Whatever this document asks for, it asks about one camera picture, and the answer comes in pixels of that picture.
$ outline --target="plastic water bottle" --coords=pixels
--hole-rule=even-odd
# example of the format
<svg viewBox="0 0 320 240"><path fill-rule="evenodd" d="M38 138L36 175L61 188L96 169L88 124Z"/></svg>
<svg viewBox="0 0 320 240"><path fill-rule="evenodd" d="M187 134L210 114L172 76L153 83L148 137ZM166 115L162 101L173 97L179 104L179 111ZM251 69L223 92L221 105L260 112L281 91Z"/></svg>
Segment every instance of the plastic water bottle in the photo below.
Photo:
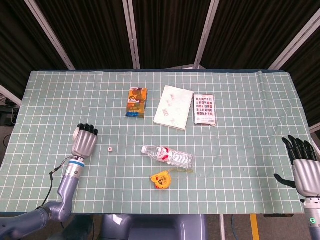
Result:
<svg viewBox="0 0 320 240"><path fill-rule="evenodd" d="M152 159L162 163L167 163L179 168L192 169L194 166L194 156L191 154L176 151L164 146L143 146L141 152L148 154Z"/></svg>

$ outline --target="yellow floor stripe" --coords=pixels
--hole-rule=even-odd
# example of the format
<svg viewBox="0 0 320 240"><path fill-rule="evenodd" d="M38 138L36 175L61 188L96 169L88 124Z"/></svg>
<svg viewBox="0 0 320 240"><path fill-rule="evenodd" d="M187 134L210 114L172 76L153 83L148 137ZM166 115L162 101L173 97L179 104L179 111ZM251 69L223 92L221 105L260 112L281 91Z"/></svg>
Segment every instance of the yellow floor stripe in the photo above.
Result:
<svg viewBox="0 0 320 240"><path fill-rule="evenodd" d="M257 215L250 214L250 220L251 220L251 229L252 229L253 240L260 240L259 231L258 231Z"/></svg>

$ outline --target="green grid mat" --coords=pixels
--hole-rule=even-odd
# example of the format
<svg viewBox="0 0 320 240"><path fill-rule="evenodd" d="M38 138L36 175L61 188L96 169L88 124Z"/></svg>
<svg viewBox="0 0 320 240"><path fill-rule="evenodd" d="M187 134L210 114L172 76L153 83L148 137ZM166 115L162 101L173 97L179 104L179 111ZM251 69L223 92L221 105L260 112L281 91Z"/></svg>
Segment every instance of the green grid mat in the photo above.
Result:
<svg viewBox="0 0 320 240"><path fill-rule="evenodd" d="M192 106L186 131L154 124L165 85L213 94L217 126L194 125ZM125 116L130 87L148 89L145 118ZM32 72L0 169L0 212L42 203L49 172L71 155L79 123L99 134L73 198L75 213L303 212L297 191L273 177L293 179L283 136L311 140L288 73ZM172 172L170 188L156 189L150 176L168 165L143 156L143 145L195 155L194 173ZM65 169L54 174L50 201L59 199Z"/></svg>

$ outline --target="black curtain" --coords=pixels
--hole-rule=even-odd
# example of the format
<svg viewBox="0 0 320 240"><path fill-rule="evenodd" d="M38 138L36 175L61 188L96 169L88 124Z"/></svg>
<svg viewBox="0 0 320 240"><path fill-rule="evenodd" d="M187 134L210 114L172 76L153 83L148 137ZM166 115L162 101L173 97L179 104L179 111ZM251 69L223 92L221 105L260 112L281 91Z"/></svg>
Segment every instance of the black curtain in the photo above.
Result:
<svg viewBox="0 0 320 240"><path fill-rule="evenodd" d="M132 69L121 0L37 0L77 70Z"/></svg>
<svg viewBox="0 0 320 240"><path fill-rule="evenodd" d="M0 1L0 84L22 99L35 70L66 65L24 1Z"/></svg>
<svg viewBox="0 0 320 240"><path fill-rule="evenodd" d="M281 69L291 74L309 126L320 123L320 28Z"/></svg>
<svg viewBox="0 0 320 240"><path fill-rule="evenodd" d="M134 0L141 69L195 63L210 0Z"/></svg>
<svg viewBox="0 0 320 240"><path fill-rule="evenodd" d="M200 64L268 69L319 8L314 0L220 1Z"/></svg>

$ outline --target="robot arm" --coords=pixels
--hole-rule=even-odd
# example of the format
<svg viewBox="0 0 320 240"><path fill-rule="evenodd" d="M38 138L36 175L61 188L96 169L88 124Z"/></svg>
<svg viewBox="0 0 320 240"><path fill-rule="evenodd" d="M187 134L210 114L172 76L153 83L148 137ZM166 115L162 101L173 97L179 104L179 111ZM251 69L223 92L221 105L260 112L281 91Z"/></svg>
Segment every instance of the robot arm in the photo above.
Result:
<svg viewBox="0 0 320 240"><path fill-rule="evenodd" d="M301 141L291 135L289 140L282 138L286 145L292 165L294 181L285 180L278 174L275 179L306 197L301 199L307 218L312 240L320 239L320 162L317 161L315 151L307 141Z"/></svg>
<svg viewBox="0 0 320 240"><path fill-rule="evenodd" d="M20 216L0 218L0 239L7 235L12 239L21 239L44 228L48 220L64 222L69 218L72 199L85 167L84 160L93 153L98 139L97 135L98 130L93 125L79 124L77 126L71 150L74 157L69 161L58 189L62 202L51 201Z"/></svg>

